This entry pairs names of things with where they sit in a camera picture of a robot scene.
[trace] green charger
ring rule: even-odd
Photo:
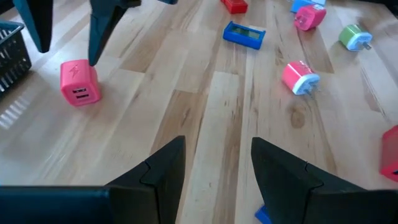
[[[350,51],[359,51],[364,48],[370,50],[372,47],[369,43],[372,38],[372,34],[357,24],[344,27],[338,36],[339,41]]]

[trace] blue piece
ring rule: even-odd
[[[325,0],[295,0],[292,4],[291,12],[296,13],[301,7],[311,5],[311,4],[319,4],[321,6],[325,6]]]
[[[268,217],[268,211],[265,205],[263,205],[254,216],[262,223],[262,224],[271,224],[271,220]]]
[[[265,34],[265,30],[259,31],[250,29],[231,21],[224,29],[223,38],[224,40],[232,41],[258,50],[261,47]]]

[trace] blue rectangular block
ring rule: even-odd
[[[239,24],[235,24],[231,21],[224,29],[223,38],[224,40],[232,41],[234,43],[258,50],[261,47],[265,34],[265,30],[259,31],[251,29]]]
[[[272,224],[271,220],[268,217],[268,211],[265,205],[263,205],[254,216],[262,223],[262,224]]]

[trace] black plastic basket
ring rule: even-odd
[[[23,28],[18,22],[0,21],[0,98],[23,80],[32,66]]]

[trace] red object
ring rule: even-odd
[[[318,4],[301,7],[294,18],[294,25],[302,30],[318,26],[326,16],[326,9]]]
[[[61,64],[61,92],[73,106],[94,103],[101,99],[97,72],[88,60],[73,60]]]
[[[319,75],[302,61],[288,63],[282,74],[282,81],[296,95],[311,92],[319,80]]]
[[[229,13],[246,13],[248,10],[248,4],[243,0],[221,0],[228,9]]]
[[[398,182],[398,125],[383,134],[380,173]]]

